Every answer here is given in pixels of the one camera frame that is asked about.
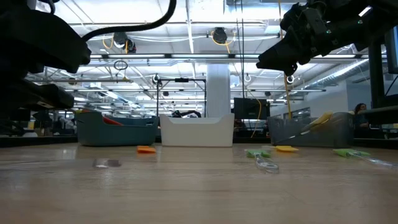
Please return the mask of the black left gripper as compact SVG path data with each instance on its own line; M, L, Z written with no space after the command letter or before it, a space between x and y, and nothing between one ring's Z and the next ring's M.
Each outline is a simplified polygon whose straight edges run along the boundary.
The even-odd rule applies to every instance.
M8 79L41 73L45 67L76 73L90 62L86 42L56 15L28 6L0 6L0 74ZM0 84L0 109L70 109L74 97L55 84L28 80Z

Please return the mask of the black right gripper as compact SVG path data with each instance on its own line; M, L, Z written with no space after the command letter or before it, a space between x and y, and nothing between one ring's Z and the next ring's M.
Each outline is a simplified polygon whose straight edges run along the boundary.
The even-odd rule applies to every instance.
M285 38L260 54L256 67L278 70L289 77L296 72L298 64L304 65L311 57L332 51L339 40L324 19L327 9L325 2L294 4L281 20Z

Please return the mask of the yellow-handled table knife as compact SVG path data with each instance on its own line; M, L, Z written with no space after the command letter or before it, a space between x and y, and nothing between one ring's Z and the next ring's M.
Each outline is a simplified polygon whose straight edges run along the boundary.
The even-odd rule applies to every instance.
M332 115L333 115L332 111L324 112L319 118L317 118L316 120L312 121L310 124L319 124L319 123L322 123L324 121L328 122L331 119Z
M326 122L327 121L324 121L319 124L308 124L304 128L302 128L299 132L295 133L293 136L283 138L282 140L276 141L275 144L279 144L283 141L306 135L306 134L310 133L311 131L314 131L316 128L319 128L322 124L325 124Z

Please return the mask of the yellow spatula with clear handle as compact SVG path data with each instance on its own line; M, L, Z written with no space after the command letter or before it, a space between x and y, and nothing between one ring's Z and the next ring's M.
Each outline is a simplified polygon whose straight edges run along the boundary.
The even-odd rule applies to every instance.
M280 152L297 152L299 149L292 146L262 146L266 151L276 150Z

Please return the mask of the orange spatula with clear handle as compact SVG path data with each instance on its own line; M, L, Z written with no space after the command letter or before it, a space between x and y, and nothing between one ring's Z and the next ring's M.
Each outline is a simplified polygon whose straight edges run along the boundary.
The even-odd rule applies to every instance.
M137 153L141 154L155 154L157 151L154 147L150 146L137 146ZM118 159L95 159L93 167L107 169L109 167L120 167L122 164Z

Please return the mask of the black monitor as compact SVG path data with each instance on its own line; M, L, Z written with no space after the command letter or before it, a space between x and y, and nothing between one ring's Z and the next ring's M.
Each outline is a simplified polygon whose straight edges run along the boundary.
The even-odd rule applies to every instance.
M266 120L270 115L270 103L265 99L234 98L233 113L236 119Z

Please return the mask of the teal plastic bin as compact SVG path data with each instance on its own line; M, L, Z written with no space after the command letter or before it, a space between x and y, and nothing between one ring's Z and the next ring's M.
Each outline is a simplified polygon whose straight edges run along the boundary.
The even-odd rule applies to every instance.
M112 118L108 124L99 112L75 115L78 142L84 146L145 146L155 142L159 118Z

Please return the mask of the grey translucent plastic bin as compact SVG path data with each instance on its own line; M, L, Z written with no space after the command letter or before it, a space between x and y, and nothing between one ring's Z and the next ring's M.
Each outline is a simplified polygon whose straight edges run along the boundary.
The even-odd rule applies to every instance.
M280 119L269 118L269 134L274 146L347 148L353 143L353 115L348 112L333 113L331 119L320 129L306 135L275 144L276 141L293 136L317 118Z

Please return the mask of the person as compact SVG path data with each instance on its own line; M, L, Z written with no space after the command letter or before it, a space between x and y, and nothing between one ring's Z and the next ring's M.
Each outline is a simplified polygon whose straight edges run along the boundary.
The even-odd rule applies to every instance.
M368 129L369 121L365 118L361 111L367 110L367 106L364 103L359 103L354 109L354 125L356 129Z

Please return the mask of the white plastic bin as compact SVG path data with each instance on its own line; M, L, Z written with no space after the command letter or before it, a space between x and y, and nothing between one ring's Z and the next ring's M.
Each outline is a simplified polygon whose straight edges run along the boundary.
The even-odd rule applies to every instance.
M160 132L163 146L231 147L234 114L218 118L171 118L162 114Z

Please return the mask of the monitor with blue screen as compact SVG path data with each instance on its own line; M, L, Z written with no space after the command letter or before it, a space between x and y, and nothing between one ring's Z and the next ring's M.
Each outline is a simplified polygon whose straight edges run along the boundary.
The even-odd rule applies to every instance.
M398 26L385 34L388 71L398 75Z

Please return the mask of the black gantry frame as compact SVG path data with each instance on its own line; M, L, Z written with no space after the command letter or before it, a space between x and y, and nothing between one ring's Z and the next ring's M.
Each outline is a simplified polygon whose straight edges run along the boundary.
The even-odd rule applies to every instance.
M165 82L162 87L159 87L160 82ZM200 89L204 92L204 117L206 118L208 113L207 113L207 84L205 79L196 79L196 78L158 78L156 82L156 117L159 117L159 93L163 89L163 87L166 87L169 82L175 82L175 83L188 83L188 82L194 82L197 86L200 87ZM204 87L200 86L198 82L203 82Z

